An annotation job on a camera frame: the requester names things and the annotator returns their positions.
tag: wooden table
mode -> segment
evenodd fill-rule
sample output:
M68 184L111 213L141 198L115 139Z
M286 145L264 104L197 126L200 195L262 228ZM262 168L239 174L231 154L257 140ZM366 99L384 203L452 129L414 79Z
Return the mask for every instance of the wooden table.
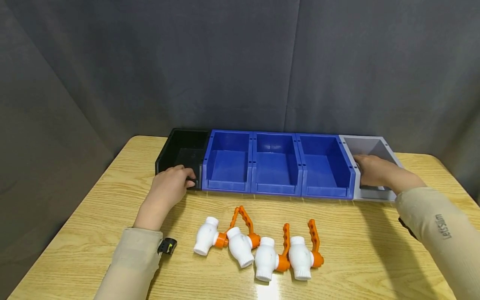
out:
M93 298L122 230L133 224L150 188L165 140L129 140L9 299ZM397 155L480 229L480 209L440 161ZM252 266L239 269L227 249L212 248L207 257L194 254L196 231L205 217L215 216L225 230L239 205L255 232L276 240L277 252L282 251L284 223L290 223L291 235L310 241L307 221L314 218L325 264L312 270L309 282L293 280L287 271L267 284L254 279ZM150 299L454 299L428 252L397 218L391 204L188 192L163 225L165 237L179 243L173 256L162 257Z

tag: orange handle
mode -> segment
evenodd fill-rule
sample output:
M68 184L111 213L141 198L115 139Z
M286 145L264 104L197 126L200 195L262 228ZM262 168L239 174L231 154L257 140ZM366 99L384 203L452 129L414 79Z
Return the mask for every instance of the orange handle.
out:
M245 225L248 227L248 237L252 241L252 249L255 249L260 245L260 236L253 232L253 222L241 205L239 207L239 214L241 215L243 221L245 221Z
M245 221L245 225L247 225L247 227L248 227L248 234L252 234L253 233L253 223L252 223L252 220L250 219L250 217L248 216L247 212L243 208L243 206L239 207L239 213L240 213L243 221Z
M232 221L230 222L230 227L227 229L227 231L229 231L235 226L235 222L237 221L237 216L239 215L239 211L240 209L238 207L235 207L235 212L233 213Z
M308 228L310 229L310 236L312 237L312 254L313 254L313 265L312 267L318 268L324 264L324 258L318 252L320 248L320 238L317 232L317 226L315 225L315 220L310 219L308 221Z
M290 224L285 223L283 226L283 253L282 256L287 257L290 250Z
M285 223L283 226L283 253L278 256L278 267L276 268L279 272L285 272L290 269L290 262L288 261L288 251L290 250L290 224Z
M242 216L243 221L245 221L245 225L248 227L248 237L252 241L252 248L257 248L260 245L260 236L253 232L253 222L248 216L247 212L243 208L243 206L236 207L235 212L233 213L232 221L230 222L230 227L225 231L225 233L219 234L219 239L223 241L217 241L218 247L222 248L228 246L228 238L227 238L227 231L235 227L235 223L237 222L238 214Z
M318 238L317 226L315 225L314 219L308 221L308 228L310 229L310 236L312 237L312 252L318 252L318 249L320 248L320 239Z

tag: storage bin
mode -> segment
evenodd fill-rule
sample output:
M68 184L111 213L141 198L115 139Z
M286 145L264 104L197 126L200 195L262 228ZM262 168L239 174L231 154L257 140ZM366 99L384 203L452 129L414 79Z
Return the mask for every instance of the storage bin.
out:
M355 171L338 135L297 133L303 197L352 199Z
M184 165L195 172L195 186L191 190L202 189L202 164L208 145L210 131L174 128L168 136L162 151L155 162L155 174L170 167Z
M303 169L294 133L254 132L252 193L301 196Z
M203 190L250 192L252 132L212 130L203 161Z
M403 168L385 139L381 136L361 135L339 135L339 137L356 174L353 198L358 200L394 201L396 195L387 187L360 186L361 173L353 159L353 156L358 154L376 155Z

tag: gray curtain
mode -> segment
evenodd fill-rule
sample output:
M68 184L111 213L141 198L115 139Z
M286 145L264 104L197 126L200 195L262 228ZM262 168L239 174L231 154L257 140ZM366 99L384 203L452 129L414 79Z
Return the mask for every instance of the gray curtain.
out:
M137 134L382 135L478 195L478 49L476 0L0 0L0 299Z

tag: arm sleeve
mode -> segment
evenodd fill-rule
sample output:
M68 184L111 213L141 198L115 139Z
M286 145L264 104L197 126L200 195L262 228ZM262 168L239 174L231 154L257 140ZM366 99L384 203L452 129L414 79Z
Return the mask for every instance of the arm sleeve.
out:
M158 269L162 238L159 231L125 229L95 300L145 300Z
M430 252L457 299L480 299L480 232L442 193L415 188L398 195L400 217Z

